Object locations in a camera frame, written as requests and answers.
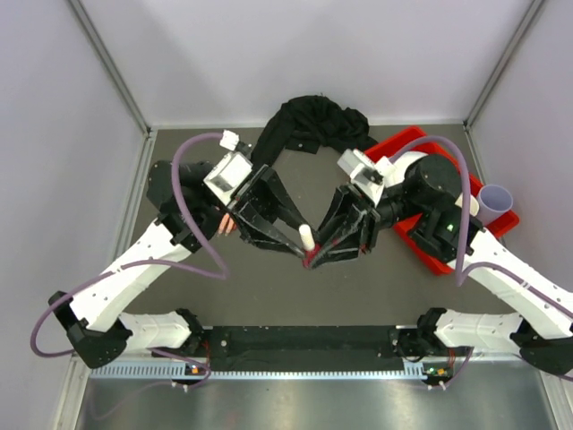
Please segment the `red nail polish bottle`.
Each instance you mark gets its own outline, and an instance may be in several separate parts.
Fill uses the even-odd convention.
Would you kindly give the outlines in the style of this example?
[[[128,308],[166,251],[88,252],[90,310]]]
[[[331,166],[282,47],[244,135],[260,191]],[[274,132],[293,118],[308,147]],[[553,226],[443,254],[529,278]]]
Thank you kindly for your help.
[[[303,267],[305,269],[312,269],[313,268],[313,260],[316,256],[316,254],[319,252],[319,247],[315,247],[313,250],[311,251],[307,251],[305,253],[305,257],[303,259]]]

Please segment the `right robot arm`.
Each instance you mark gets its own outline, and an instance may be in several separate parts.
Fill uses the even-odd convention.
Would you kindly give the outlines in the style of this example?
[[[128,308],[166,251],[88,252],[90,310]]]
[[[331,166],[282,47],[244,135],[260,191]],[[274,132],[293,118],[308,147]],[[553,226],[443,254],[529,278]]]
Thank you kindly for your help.
[[[451,267],[457,283],[474,280],[510,307],[507,314],[467,314],[434,307],[410,329],[391,333],[396,354],[424,358],[443,350],[492,350],[520,357],[564,379],[572,375],[572,295],[511,253],[471,214],[462,161],[408,151],[370,160],[347,150],[340,186],[306,266],[351,260],[372,250],[379,232],[416,216],[408,236]]]

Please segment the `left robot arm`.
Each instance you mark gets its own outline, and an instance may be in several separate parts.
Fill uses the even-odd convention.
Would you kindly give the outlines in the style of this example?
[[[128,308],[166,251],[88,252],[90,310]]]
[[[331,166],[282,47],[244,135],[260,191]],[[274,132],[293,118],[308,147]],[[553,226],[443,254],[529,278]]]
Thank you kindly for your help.
[[[239,221],[244,229],[264,228],[267,240],[277,238],[275,219],[299,231],[302,243],[287,250],[301,258],[315,241],[312,228],[294,204],[280,197],[282,185],[271,168],[252,170],[245,159],[224,167],[207,161],[179,168],[180,190],[172,181],[173,165],[161,160],[150,170],[148,198],[158,210],[140,238],[91,283],[70,293],[50,297],[51,312],[86,366],[97,369],[126,352],[152,350],[191,356],[203,342],[203,327],[189,310],[167,314],[128,314],[125,308],[170,268],[183,269],[183,261],[207,246],[218,231],[232,193],[245,180],[270,190],[266,206],[253,221]]]

